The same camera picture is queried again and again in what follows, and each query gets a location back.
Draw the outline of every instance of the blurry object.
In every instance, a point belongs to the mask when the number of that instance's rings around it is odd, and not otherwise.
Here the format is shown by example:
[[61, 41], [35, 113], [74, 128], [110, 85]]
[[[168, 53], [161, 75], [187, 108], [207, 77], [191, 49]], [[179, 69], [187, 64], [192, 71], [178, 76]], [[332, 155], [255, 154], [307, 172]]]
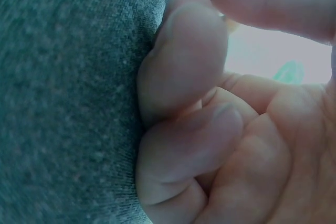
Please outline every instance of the blurry object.
[[305, 75], [303, 64], [295, 60], [288, 61], [273, 77], [276, 81], [281, 81], [286, 84], [301, 84]]

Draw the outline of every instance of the palm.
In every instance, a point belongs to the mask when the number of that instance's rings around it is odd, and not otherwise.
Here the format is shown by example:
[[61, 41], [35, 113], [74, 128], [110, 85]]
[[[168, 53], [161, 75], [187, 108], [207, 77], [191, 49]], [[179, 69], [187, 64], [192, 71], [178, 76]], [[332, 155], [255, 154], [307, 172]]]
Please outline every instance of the palm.
[[216, 223], [219, 216], [222, 223], [332, 223], [336, 220], [333, 89], [280, 84], [275, 88], [265, 80], [258, 84], [259, 79], [255, 84], [263, 91], [257, 92], [265, 99], [254, 99], [249, 90], [258, 87], [246, 81], [238, 78], [229, 87], [236, 97], [218, 88], [208, 102], [227, 102], [231, 96], [245, 128], [225, 165], [197, 178], [209, 191], [209, 203], [196, 223]]

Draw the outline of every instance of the hand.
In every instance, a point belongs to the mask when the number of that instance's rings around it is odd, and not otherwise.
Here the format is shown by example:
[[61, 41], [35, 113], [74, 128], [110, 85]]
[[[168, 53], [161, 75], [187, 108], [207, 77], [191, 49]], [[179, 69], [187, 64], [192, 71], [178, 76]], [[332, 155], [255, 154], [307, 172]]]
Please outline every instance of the hand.
[[[315, 19], [304, 6], [293, 12], [293, 0], [272, 12], [256, 5], [258, 15], [244, 2], [212, 1], [243, 24], [334, 38], [328, 1], [311, 0], [324, 10]], [[172, 0], [140, 69], [149, 127], [136, 169], [143, 209], [154, 224], [335, 223], [335, 81], [290, 86], [222, 74], [225, 27], [211, 9], [209, 0]], [[287, 22], [272, 18], [281, 12]], [[290, 24], [296, 16], [300, 26]]]

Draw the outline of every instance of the gray knit fabric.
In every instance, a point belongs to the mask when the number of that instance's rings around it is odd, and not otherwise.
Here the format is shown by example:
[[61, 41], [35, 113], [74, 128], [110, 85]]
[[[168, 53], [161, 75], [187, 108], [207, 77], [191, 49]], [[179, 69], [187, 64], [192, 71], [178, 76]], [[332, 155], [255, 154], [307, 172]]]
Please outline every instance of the gray knit fabric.
[[167, 0], [0, 0], [0, 223], [146, 223], [135, 78]]

